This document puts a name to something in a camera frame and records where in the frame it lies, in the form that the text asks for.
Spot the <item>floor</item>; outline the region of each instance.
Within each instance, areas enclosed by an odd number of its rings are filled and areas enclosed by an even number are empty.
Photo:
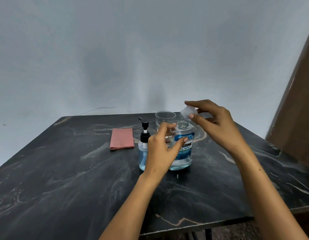
[[[206,240],[204,230],[196,232],[198,240]],[[213,240],[261,240],[256,222],[246,222],[212,229]],[[193,240],[191,233],[156,238],[156,240]]]

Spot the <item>black marble table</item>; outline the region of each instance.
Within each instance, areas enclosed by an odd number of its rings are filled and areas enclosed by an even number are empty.
[[[154,114],[62,117],[0,167],[0,240],[98,239],[141,170],[141,123]],[[113,128],[136,147],[110,151]],[[288,207],[309,211],[309,168],[238,125]],[[197,126],[192,165],[169,171],[150,201],[141,236],[208,229],[252,218],[230,155]]]

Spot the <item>bottle label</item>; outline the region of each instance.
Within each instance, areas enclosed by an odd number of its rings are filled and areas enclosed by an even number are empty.
[[[185,135],[176,135],[174,141],[178,141],[182,137],[188,137],[188,141],[182,146],[175,160],[186,159],[190,157],[191,148],[193,144],[194,132]]]

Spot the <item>mouthwash bottle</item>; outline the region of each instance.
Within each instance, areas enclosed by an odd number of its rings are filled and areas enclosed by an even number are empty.
[[[149,122],[145,119],[139,117],[139,120],[141,120],[143,132],[140,135],[140,141],[139,141],[139,168],[144,171],[145,169],[145,162],[147,160],[148,156],[148,139],[150,137],[150,133],[148,132]]]
[[[194,139],[194,131],[196,128],[184,118],[182,113],[179,114],[179,120],[173,133],[173,137],[170,139],[169,148],[172,148],[176,142],[182,137],[188,137],[188,141],[180,149],[176,159],[173,161],[170,170],[180,170],[189,166],[192,162],[191,148]]]

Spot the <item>forearm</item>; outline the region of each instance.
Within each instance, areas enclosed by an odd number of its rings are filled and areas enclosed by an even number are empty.
[[[135,187],[99,240],[137,240],[148,204],[157,185],[141,174]]]
[[[263,239],[308,239],[248,145],[230,154],[240,170]]]

